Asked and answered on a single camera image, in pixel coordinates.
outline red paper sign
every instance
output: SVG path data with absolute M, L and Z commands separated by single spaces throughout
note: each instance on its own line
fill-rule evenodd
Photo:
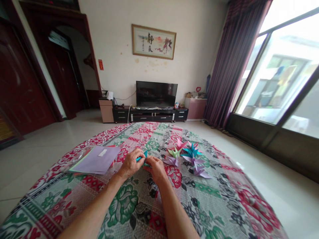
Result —
M 99 59 L 99 66 L 100 66 L 100 70 L 104 70 L 104 68 L 103 68 L 103 62 L 102 62 L 102 60 L 100 60 L 100 59 Z

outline white wall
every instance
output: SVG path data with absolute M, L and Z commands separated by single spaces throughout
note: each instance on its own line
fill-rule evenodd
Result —
M 58 26 L 57 29 L 71 38 L 84 88 L 86 90 L 98 90 L 94 69 L 83 62 L 83 60 L 91 53 L 89 43 L 79 31 L 72 27 Z
M 135 81 L 177 83 L 176 101 L 205 89 L 218 50 L 227 5 L 214 0 L 79 0 L 88 17 L 101 86 L 125 99 Z M 174 60 L 132 54 L 132 24 L 176 32 Z M 136 104 L 136 96 L 117 100 Z
M 38 62 L 39 62 L 39 65 L 40 65 L 40 67 L 42 69 L 42 72 L 43 72 L 44 77 L 45 77 L 45 79 L 47 81 L 49 89 L 51 90 L 51 94 L 52 94 L 52 96 L 53 96 L 53 98 L 55 100 L 55 103 L 56 103 L 59 111 L 60 111 L 60 114 L 61 114 L 62 117 L 66 117 L 66 114 L 64 112 L 63 106 L 62 106 L 61 101 L 60 101 L 60 98 L 59 98 L 59 96 L 57 94 L 57 91 L 55 89 L 55 86 L 53 84 L 51 76 L 50 76 L 50 74 L 48 72 L 47 66 L 46 66 L 46 64 L 45 64 L 45 62 L 43 60 L 43 57 L 41 55 L 40 49 L 38 47 L 38 44 L 37 44 L 37 42 L 36 42 L 36 40 L 35 40 L 35 38 L 33 36 L 33 33 L 31 31 L 29 23 L 28 23 L 25 15 L 24 15 L 24 12 L 23 12 L 23 10 L 22 10 L 22 8 L 20 6 L 20 3 L 19 3 L 18 0 L 12 0 L 12 2 L 14 4 L 16 10 L 17 10 L 17 13 L 18 13 L 20 19 L 21 19 L 22 25 L 23 25 L 23 27 L 24 27 L 27 35 L 28 35 L 28 38 L 29 38 L 29 40 L 31 42 L 31 45 L 32 45 L 32 48 L 33 48 L 33 50 L 34 50 L 34 52 L 36 54 L 36 57 L 37 57 Z

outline dark red door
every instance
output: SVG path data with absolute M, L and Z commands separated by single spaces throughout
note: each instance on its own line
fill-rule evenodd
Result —
M 60 92 L 60 98 L 64 102 L 68 119 L 76 117 L 76 113 L 84 109 L 80 89 L 74 75 L 69 53 L 63 47 L 46 40 L 47 54 L 50 67 L 54 69 L 55 87 Z
M 0 107 L 22 134 L 55 122 L 12 26 L 0 21 Z

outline picture frame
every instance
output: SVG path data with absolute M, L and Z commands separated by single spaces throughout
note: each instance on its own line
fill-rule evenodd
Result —
M 173 60 L 176 33 L 132 24 L 133 55 Z

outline hand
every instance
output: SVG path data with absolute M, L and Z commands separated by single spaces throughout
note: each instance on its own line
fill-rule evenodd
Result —
M 118 171 L 118 175 L 121 176 L 124 180 L 127 180 L 134 173 L 136 173 L 144 164 L 145 155 L 141 149 L 134 149 L 131 153 L 128 153 L 125 157 L 124 163 Z
M 153 180 L 156 185 L 159 186 L 161 183 L 168 182 L 168 177 L 164 168 L 164 163 L 159 158 L 154 156 L 147 156 L 146 163 L 149 164 L 150 167 L 144 166 L 143 169 L 152 174 Z

